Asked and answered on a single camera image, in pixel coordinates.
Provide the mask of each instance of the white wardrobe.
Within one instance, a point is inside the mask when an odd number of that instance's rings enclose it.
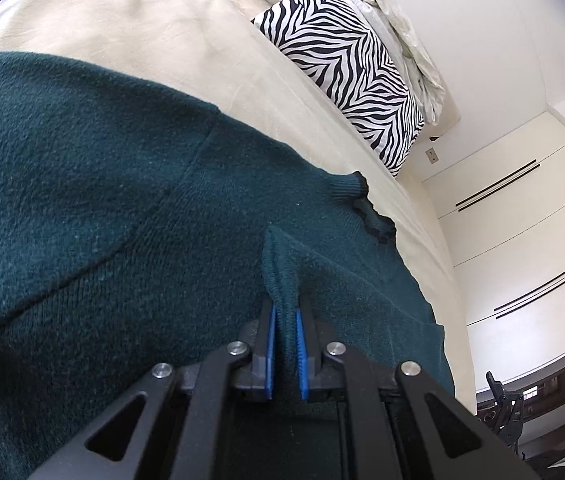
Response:
[[[424,182],[467,300],[477,392],[565,356],[565,127],[544,113]]]

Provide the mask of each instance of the electrical outlet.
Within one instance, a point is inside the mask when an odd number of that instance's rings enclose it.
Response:
[[[429,148],[425,153],[427,154],[429,162],[431,162],[432,164],[438,162],[438,155],[436,155],[436,152],[434,152],[433,148]]]

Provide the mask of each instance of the bed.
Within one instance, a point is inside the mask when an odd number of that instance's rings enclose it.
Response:
[[[325,171],[360,171],[397,226],[405,265],[445,327],[457,398],[475,410],[463,298],[409,159],[394,179],[322,91],[254,27],[265,0],[2,0],[0,51],[72,57],[212,102]]]

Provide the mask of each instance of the metal screw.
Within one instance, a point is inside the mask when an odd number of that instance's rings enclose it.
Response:
[[[172,365],[168,363],[158,363],[151,369],[151,374],[157,379],[164,379],[165,377],[169,377],[173,371]]]
[[[347,347],[340,341],[332,341],[327,343],[326,350],[329,355],[342,355],[347,350]]]
[[[227,352],[231,355],[244,354],[247,350],[249,350],[249,346],[242,341],[232,341],[227,345]]]
[[[400,365],[400,369],[406,376],[413,377],[420,373],[421,367],[415,361],[405,361]]]

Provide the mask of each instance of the green sweater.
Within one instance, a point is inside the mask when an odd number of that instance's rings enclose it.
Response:
[[[339,476],[331,412],[297,392],[300,293],[374,361],[416,360],[453,391],[443,329],[362,176],[173,89],[0,54],[0,478],[26,478],[156,362],[235,339],[266,293],[275,401],[240,418],[257,445],[237,445],[250,463],[232,478]]]

